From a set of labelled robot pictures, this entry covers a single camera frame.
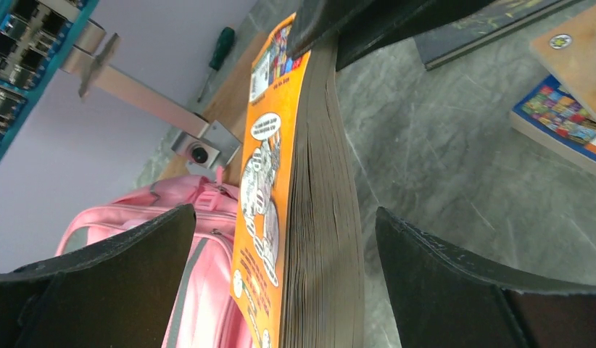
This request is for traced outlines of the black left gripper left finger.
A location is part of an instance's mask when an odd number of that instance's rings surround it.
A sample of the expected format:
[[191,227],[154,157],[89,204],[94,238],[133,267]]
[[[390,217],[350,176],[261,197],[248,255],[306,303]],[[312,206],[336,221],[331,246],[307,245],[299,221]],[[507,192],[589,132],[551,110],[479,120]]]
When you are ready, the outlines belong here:
[[185,204],[0,273],[0,347],[161,347],[195,225]]

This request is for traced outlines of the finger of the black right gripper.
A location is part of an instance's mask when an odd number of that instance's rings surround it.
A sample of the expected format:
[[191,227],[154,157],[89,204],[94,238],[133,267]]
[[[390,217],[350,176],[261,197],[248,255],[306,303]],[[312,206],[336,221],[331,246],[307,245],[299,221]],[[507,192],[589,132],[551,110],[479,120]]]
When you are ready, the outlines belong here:
[[297,58],[322,38],[338,32],[374,1],[325,0],[301,1],[287,38],[286,53]]
[[489,0],[375,1],[340,31],[336,70],[385,46],[461,20]]

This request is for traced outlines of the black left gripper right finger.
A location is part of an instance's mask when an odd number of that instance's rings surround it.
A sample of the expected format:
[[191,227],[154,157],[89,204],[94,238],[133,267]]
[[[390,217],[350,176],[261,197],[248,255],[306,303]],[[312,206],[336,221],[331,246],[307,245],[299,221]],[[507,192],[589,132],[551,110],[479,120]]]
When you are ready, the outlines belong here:
[[596,347],[596,286],[527,273],[376,212],[404,347]]

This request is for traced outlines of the pink school backpack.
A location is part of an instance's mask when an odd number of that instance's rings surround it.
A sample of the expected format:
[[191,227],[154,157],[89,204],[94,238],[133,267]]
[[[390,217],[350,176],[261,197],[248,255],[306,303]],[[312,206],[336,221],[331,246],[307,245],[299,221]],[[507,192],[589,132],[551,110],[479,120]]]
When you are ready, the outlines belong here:
[[184,175],[137,188],[80,212],[64,232],[60,256],[136,227],[169,209],[191,204],[196,227],[163,347],[253,347],[244,316],[231,297],[231,258],[239,188],[215,178]]

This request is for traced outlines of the orange paperback book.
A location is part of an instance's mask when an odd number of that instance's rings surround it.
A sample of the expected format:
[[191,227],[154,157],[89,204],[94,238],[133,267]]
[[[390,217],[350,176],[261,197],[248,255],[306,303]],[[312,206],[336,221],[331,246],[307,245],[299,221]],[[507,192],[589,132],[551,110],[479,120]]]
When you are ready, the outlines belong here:
[[252,63],[231,295],[256,347],[362,347],[360,213],[326,39],[287,52],[294,16]]

